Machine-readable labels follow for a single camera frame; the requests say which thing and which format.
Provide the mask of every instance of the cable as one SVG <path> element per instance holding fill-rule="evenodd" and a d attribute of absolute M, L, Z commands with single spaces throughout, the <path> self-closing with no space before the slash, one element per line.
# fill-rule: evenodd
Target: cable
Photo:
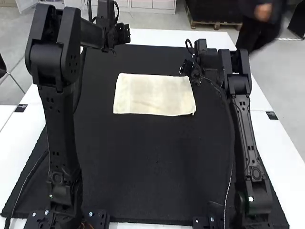
<path fill-rule="evenodd" d="M 115 17 L 115 24 L 116 24 L 116 23 L 118 23 L 118 19 L 119 19 L 119 15 L 120 15 L 120 10 L 119 10 L 119 5 L 118 5 L 118 3 L 116 1 L 114 1 L 114 4 L 115 4 L 116 9 L 118 11 L 118 15 L 116 15 L 116 17 Z"/>
<path fill-rule="evenodd" d="M 88 10 L 88 21 L 92 21 L 91 0 L 87 0 L 87 10 Z"/>
<path fill-rule="evenodd" d="M 34 164 L 33 168 L 32 168 L 31 171 L 29 172 L 29 174 L 26 176 L 26 178 L 25 178 L 25 180 L 24 180 L 24 182 L 23 182 L 23 184 L 22 184 L 22 186 L 21 186 L 21 189 L 20 189 L 20 191 L 19 191 L 18 197 L 17 197 L 17 199 L 16 199 L 16 201 L 15 201 L 14 207 L 13 207 L 13 209 L 12 209 L 12 211 L 11 211 L 11 214 L 10 214 L 10 216 L 7 217 L 6 220 L 5 220 L 4 229 L 9 229 L 9 228 L 10 228 L 10 220 L 11 220 L 11 218 L 13 218 L 13 214 L 14 214 L 14 212 L 15 212 L 16 205 L 17 205 L 18 200 L 19 200 L 19 198 L 20 198 L 20 196 L 21 196 L 21 194 L 22 194 L 22 192 L 23 192 L 23 189 L 27 186 L 27 184 L 28 184 L 28 182 L 29 182 L 29 180 L 30 180 L 29 177 L 31 178 L 31 177 L 34 175 L 34 173 L 35 173 L 35 172 L 37 171 L 37 169 L 39 168 L 39 165 L 44 161 L 44 159 L 46 158 L 46 156 L 47 156 L 48 154 L 49 154 L 48 150 L 45 150 L 45 151 L 41 154 L 41 156 L 39 157 L 39 159 L 36 161 L 36 163 Z"/>
<path fill-rule="evenodd" d="M 227 207 L 227 199 L 228 199 L 229 190 L 230 190 L 231 181 L 232 181 L 232 173 L 233 173 L 233 164 L 231 166 L 229 185 L 228 185 L 228 189 L 227 189 L 227 192 L 225 194 L 225 200 L 224 200 L 224 229 L 225 229 L 225 213 L 226 213 L 226 207 Z"/>
<path fill-rule="evenodd" d="M 192 51 L 190 50 L 190 48 L 193 48 L 193 45 L 192 45 L 192 42 L 190 41 L 190 39 L 186 39 L 186 40 L 185 40 L 185 46 L 186 46 L 186 49 L 187 49 L 187 51 L 189 52 L 189 54 L 190 54 L 190 55 L 193 55 L 194 52 L 192 52 Z"/>

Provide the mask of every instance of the white table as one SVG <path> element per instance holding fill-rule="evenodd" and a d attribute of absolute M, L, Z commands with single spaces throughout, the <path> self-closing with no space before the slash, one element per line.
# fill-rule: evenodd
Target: white table
<path fill-rule="evenodd" d="M 132 44 L 184 47 L 186 38 L 192 42 L 206 38 L 210 48 L 231 49 L 235 46 L 226 32 L 131 30 Z M 0 132 L 0 209 L 30 156 L 45 125 L 37 87 L 32 85 L 22 103 L 28 103 L 23 113 L 13 113 Z M 253 80 L 251 115 L 256 143 L 290 229 L 304 228 L 305 164 L 279 120 L 270 120 L 265 111 L 272 108 Z M 0 228 L 4 227 L 0 218 Z M 12 229 L 22 229 L 25 220 L 15 219 Z M 177 229 L 172 225 L 111 223 L 111 229 Z"/>
<path fill-rule="evenodd" d="M 15 111 L 14 105 L 0 105 L 0 131 L 10 118 L 11 114 Z"/>

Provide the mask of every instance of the label sticker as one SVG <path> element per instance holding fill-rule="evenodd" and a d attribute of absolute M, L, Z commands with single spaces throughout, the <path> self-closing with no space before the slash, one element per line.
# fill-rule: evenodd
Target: label sticker
<path fill-rule="evenodd" d="M 276 114 L 273 111 L 266 111 L 266 114 L 268 115 L 270 120 L 278 120 Z"/>
<path fill-rule="evenodd" d="M 27 108 L 27 104 L 19 104 L 15 110 L 15 112 L 24 112 L 25 108 Z"/>

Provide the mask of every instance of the person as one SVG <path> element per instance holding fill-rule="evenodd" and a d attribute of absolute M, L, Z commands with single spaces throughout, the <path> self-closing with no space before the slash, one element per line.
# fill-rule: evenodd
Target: person
<path fill-rule="evenodd" d="M 237 49 L 249 54 L 277 38 L 287 0 L 239 0 L 243 25 L 236 42 Z"/>

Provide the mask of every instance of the wooden pallet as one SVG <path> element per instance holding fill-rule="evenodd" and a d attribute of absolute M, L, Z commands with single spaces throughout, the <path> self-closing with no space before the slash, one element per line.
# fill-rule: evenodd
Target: wooden pallet
<path fill-rule="evenodd" d="M 191 12 L 187 6 L 187 4 L 184 4 L 185 6 L 185 11 L 187 14 L 187 18 L 190 22 L 190 26 L 193 30 L 196 29 L 197 25 L 213 25 L 214 26 L 214 30 L 219 30 L 221 25 L 231 25 L 231 26 L 235 26 L 236 29 L 238 31 L 240 31 L 241 27 L 242 27 L 242 23 L 233 23 L 233 22 L 225 22 L 225 21 L 194 21 L 192 16 L 191 16 Z"/>

